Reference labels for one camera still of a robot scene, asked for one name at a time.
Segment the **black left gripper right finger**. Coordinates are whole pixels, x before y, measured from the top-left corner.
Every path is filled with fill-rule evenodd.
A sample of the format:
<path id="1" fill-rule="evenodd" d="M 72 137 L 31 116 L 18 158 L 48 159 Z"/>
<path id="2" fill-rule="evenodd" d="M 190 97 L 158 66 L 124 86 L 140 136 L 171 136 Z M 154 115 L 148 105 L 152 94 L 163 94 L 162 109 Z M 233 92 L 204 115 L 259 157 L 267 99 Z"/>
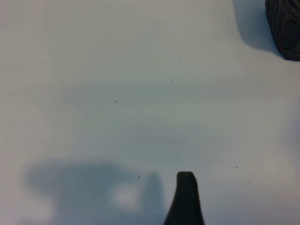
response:
<path id="1" fill-rule="evenodd" d="M 204 225 L 196 177 L 188 172 L 187 220 L 189 225 Z"/>

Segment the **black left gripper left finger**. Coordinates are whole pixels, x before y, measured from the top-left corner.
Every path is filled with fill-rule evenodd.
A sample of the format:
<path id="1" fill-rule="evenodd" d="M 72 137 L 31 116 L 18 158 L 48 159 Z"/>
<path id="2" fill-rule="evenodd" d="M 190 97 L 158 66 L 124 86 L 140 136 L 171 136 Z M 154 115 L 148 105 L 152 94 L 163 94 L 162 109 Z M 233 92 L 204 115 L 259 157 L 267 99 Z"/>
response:
<path id="1" fill-rule="evenodd" d="M 164 221 L 164 225 L 183 225 L 184 224 L 184 215 L 183 203 L 185 202 L 183 197 L 184 185 L 183 182 L 187 177 L 187 172 L 178 172 L 176 177 L 176 189 L 172 204 L 169 208 L 167 216 Z"/>

